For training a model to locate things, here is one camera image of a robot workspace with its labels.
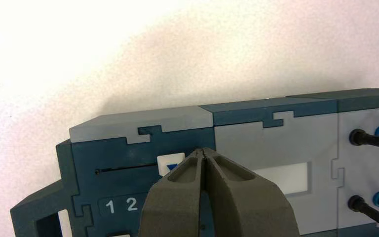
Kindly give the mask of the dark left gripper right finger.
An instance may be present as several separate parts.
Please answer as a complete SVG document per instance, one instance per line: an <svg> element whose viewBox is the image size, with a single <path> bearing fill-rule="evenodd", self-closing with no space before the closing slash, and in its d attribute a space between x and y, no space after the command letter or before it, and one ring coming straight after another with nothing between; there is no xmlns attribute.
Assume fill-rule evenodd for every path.
<svg viewBox="0 0 379 237"><path fill-rule="evenodd" d="M205 188L217 237L297 237L292 206L280 188L205 148Z"/></svg>

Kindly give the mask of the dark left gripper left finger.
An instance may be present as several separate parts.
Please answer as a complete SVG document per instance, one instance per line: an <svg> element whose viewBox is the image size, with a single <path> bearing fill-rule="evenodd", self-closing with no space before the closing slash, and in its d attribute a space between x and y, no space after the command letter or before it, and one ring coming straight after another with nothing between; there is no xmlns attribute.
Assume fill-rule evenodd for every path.
<svg viewBox="0 0 379 237"><path fill-rule="evenodd" d="M149 190L140 217L141 237L197 237L204 153L195 149Z"/></svg>

